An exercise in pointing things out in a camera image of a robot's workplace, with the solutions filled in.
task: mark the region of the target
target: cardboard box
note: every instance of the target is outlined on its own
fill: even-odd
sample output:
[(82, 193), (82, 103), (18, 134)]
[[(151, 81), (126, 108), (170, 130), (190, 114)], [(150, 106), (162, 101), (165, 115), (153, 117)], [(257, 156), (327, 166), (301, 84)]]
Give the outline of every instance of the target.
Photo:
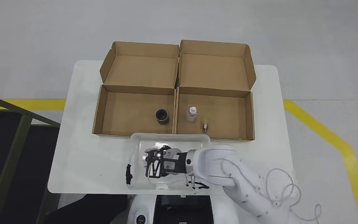
[[(100, 69), (92, 133), (173, 133), (178, 53), (178, 45), (114, 42)], [(158, 109), (168, 111), (167, 125), (157, 122)]]
[[(183, 40), (178, 57), (178, 45), (114, 42), (100, 69), (92, 133), (203, 134), (207, 122), (211, 138), (254, 140), (249, 46)], [(194, 122), (186, 120), (191, 106)], [(168, 111), (167, 125), (157, 122), (158, 109)]]
[[(178, 71), (174, 132), (203, 134), (208, 122), (210, 138), (254, 140), (251, 87), (256, 75), (247, 44), (182, 40)], [(194, 122), (186, 120), (197, 107)]]

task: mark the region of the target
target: small metal part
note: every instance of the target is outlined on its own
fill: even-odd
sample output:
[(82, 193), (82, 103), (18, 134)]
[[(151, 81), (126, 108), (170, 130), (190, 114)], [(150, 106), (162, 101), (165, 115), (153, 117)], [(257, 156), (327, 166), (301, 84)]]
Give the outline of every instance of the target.
[(209, 129), (209, 126), (207, 124), (207, 122), (205, 122), (203, 125), (202, 125), (202, 129), (204, 130), (204, 133), (206, 133)]
[(156, 118), (157, 118), (158, 123), (161, 125), (165, 125), (165, 124), (169, 123), (169, 114), (164, 109), (159, 109), (156, 112)]

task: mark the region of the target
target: box flap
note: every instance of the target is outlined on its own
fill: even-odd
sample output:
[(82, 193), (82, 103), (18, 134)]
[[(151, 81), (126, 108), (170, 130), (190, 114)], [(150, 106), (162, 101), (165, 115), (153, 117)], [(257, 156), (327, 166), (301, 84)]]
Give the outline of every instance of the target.
[(178, 45), (116, 41), (100, 74), (107, 85), (174, 88)]
[(179, 80), (182, 87), (249, 91), (256, 75), (247, 44), (182, 40)]

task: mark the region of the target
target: plastic tray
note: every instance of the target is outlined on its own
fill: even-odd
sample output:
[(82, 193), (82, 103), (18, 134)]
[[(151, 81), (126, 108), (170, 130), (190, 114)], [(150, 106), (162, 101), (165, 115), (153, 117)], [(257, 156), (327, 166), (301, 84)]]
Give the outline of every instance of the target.
[(129, 189), (140, 190), (192, 190), (186, 186), (185, 174), (168, 175), (159, 179), (145, 176), (145, 150), (149, 148), (161, 148), (168, 145), (171, 148), (179, 148), (182, 152), (192, 149), (207, 148), (210, 146), (210, 138), (206, 134), (149, 134), (134, 133), (131, 136), (132, 149), (129, 156), (131, 174), (133, 178)]

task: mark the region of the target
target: white cable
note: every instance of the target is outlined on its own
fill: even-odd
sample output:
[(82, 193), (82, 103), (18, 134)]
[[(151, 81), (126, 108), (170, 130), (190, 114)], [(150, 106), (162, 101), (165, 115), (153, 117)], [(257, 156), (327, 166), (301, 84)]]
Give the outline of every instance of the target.
[[(222, 160), (222, 161), (230, 162), (233, 166), (235, 166), (235, 167), (238, 169), (238, 171), (240, 172), (240, 174), (242, 175), (242, 177), (249, 183), (249, 185), (251, 185), (251, 187), (253, 187), (253, 188), (256, 190), (256, 186), (253, 185), (253, 184), (247, 179), (247, 177), (241, 172), (240, 167), (239, 167), (238, 165), (236, 165), (233, 161), (228, 160), (228, 159), (226, 159), (226, 158), (218, 158), (217, 160)], [(225, 173), (225, 174), (228, 175), (228, 176), (232, 176), (231, 173), (228, 173), (228, 174), (227, 174), (227, 173), (225, 172), (224, 167), (223, 167), (223, 163), (224, 163), (224, 162), (221, 163), (222, 172)], [(271, 197), (270, 197), (270, 195), (269, 195), (269, 191), (268, 191), (268, 186), (267, 186), (269, 176), (270, 176), (271, 172), (273, 172), (274, 170), (278, 170), (278, 171), (281, 171), (281, 172), (285, 173), (285, 174), (289, 177), (289, 179), (290, 179), (290, 181), (291, 181), (291, 184), (288, 184), (287, 186), (285, 186), (285, 187), (283, 188), (282, 193), (281, 193), (281, 199), (279, 199), (279, 200), (271, 199)], [(289, 193), (286, 197), (284, 197), (284, 194), (285, 194), (285, 192), (286, 192), (286, 188), (288, 188), (289, 186), (292, 186), (291, 191), (290, 191), (290, 193)], [(285, 170), (280, 169), (280, 168), (271, 169), (271, 170), (267, 173), (267, 175), (266, 175), (266, 180), (265, 180), (265, 190), (266, 190), (267, 196), (263, 195), (261, 192), (258, 192), (258, 193), (259, 193), (261, 196), (263, 196), (265, 199), (269, 200), (269, 201), (271, 202), (271, 204), (274, 204), (274, 203), (276, 203), (276, 202), (279, 202), (280, 205), (281, 205), (284, 200), (288, 199), (288, 198), (293, 194), (293, 190), (294, 190), (295, 187), (297, 188), (297, 190), (298, 190), (298, 192), (299, 192), (299, 197), (298, 197), (298, 199), (297, 199), (297, 201), (296, 201), (295, 203), (293, 203), (292, 205), (290, 205), (289, 211), (290, 211), (292, 214), (294, 214), (298, 219), (300, 219), (300, 220), (302, 220), (302, 221), (305, 221), (305, 222), (316, 221), (317, 224), (319, 224), (318, 219), (319, 219), (319, 217), (320, 217), (321, 214), (322, 214), (322, 206), (321, 206), (319, 203), (317, 203), (317, 204), (315, 205), (315, 207), (314, 207), (314, 218), (311, 218), (311, 219), (301, 218), (301, 217), (299, 217), (299, 216), (292, 210), (293, 206), (296, 206), (298, 203), (300, 203), (301, 197), (302, 197), (302, 193), (301, 193), (301, 189), (300, 189), (296, 184), (294, 184), (292, 177), (291, 177)]]

